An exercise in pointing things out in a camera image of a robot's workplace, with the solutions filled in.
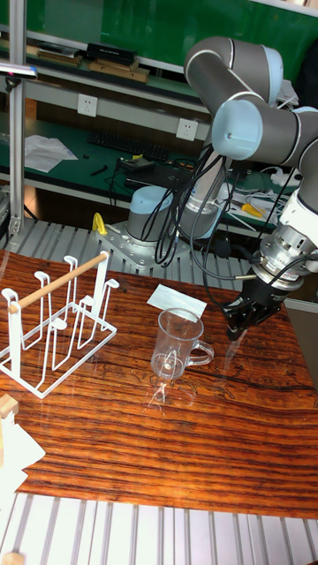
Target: metal frame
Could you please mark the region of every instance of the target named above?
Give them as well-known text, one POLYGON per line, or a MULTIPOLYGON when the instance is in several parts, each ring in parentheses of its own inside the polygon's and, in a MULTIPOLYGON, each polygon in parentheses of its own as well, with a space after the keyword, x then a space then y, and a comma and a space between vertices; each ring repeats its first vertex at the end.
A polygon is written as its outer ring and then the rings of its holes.
MULTIPOLYGON (((26 63, 27 0, 10 1, 10 63, 26 63)), ((25 139, 24 80, 10 94, 10 206, 9 233, 18 233, 24 224, 24 139, 25 139)))

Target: wooden block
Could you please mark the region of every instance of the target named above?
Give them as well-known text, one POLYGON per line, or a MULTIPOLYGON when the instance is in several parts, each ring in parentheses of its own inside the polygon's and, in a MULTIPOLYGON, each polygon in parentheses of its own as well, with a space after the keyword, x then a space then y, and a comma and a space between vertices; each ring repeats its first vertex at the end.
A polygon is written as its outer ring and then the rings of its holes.
POLYGON ((96 59, 98 64, 102 64, 104 66, 112 67, 115 69, 123 69, 124 71, 135 71, 139 65, 138 59, 133 61, 132 64, 121 64, 116 63, 116 61, 107 61, 106 59, 96 59))
POLYGON ((136 69, 136 71, 127 71, 118 67, 110 67, 107 64, 99 64, 93 61, 89 65, 91 71, 103 72, 104 74, 113 74, 117 77, 125 79, 138 80, 138 82, 148 82, 149 71, 147 69, 136 69))
POLYGON ((2 423, 0 418, 0 469, 4 466, 4 437, 2 433, 2 423))
POLYGON ((5 554, 1 565, 23 565, 24 557, 19 554, 5 554))
POLYGON ((19 403, 10 395, 4 395, 0 398, 0 418, 5 419, 8 414, 13 411, 14 414, 19 412, 19 403))

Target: yellow object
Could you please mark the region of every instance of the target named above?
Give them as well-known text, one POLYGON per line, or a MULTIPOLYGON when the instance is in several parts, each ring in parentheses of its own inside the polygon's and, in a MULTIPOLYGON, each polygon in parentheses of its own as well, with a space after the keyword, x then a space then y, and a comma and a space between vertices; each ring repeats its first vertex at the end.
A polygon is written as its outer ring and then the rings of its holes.
POLYGON ((243 204, 242 210, 247 214, 254 215, 256 218, 261 218, 265 212, 265 210, 257 210, 254 206, 252 206, 252 204, 243 204))
POLYGON ((103 219, 102 219, 101 215, 98 214, 98 212, 96 212, 96 214, 94 215, 92 230, 93 231, 98 230, 98 233, 100 233, 101 236, 106 236, 106 234, 107 234, 107 230, 105 228, 105 224, 103 222, 103 219))

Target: white paper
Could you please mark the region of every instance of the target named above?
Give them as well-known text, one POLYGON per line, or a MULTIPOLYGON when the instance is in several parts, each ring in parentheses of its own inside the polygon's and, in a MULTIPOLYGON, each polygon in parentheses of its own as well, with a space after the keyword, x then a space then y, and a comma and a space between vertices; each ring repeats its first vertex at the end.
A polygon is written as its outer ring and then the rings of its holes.
POLYGON ((4 428, 4 469, 25 469, 45 456, 45 451, 19 424, 4 428))
POLYGON ((0 509, 26 480, 27 474, 22 469, 45 456, 44 449, 19 424, 6 422, 6 419, 3 420, 4 467, 0 469, 0 509))
POLYGON ((189 297, 183 294, 183 292, 170 289, 163 284, 158 284, 150 299, 147 301, 147 304, 160 308, 160 310, 185 308, 196 314, 199 318, 207 305, 206 302, 202 302, 202 300, 198 300, 198 298, 189 297))
POLYGON ((49 173, 61 161, 77 159, 59 139, 44 138, 41 135, 26 138, 25 165, 30 169, 49 173))
POLYGON ((7 504, 16 490, 25 482, 27 474, 23 471, 0 469, 0 510, 7 504))

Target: white metal rack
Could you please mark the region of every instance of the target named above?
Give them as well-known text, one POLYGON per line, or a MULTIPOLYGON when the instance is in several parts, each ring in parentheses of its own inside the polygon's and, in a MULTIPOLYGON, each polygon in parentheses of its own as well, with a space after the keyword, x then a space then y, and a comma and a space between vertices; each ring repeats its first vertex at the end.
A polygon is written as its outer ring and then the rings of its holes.
POLYGON ((0 359, 2 359, 0 370, 38 398, 45 398, 117 332, 117 329, 106 321, 110 290, 119 286, 115 279, 106 281, 109 256, 109 253, 101 252, 99 256, 78 267, 77 260, 67 255, 64 260, 70 265, 69 273, 50 282, 49 275, 42 271, 36 271, 34 276, 40 281, 41 288, 21 300, 14 290, 3 289, 2 294, 8 303, 9 346, 0 351, 0 359), (86 295, 77 300, 78 277, 96 265, 98 265, 98 268, 94 295, 92 297, 86 295), (67 284, 65 306, 53 313, 51 293, 65 284, 67 284), (46 320, 44 319, 45 297, 47 297, 47 310, 49 312, 46 320), (24 334, 22 310, 38 300, 40 300, 40 323, 24 334), (102 335, 106 335, 99 341, 96 339, 98 328, 102 335), (87 339, 83 338, 84 331, 88 334, 87 339), (42 350, 39 349, 38 355, 41 356, 39 366, 42 367, 42 374, 39 382, 34 386, 29 380, 22 378, 21 364, 24 362, 24 354, 38 343, 41 347, 41 342, 43 342, 43 347, 42 350), (61 342, 64 343, 63 355, 58 352, 58 346, 61 342), (83 357, 79 360, 75 358, 75 361, 66 364, 72 358, 75 350, 83 350, 83 357), (64 364, 66 364, 66 371, 56 378, 56 371, 64 364), (44 390, 40 390, 47 384, 48 376, 49 380, 53 379, 53 382, 44 390))

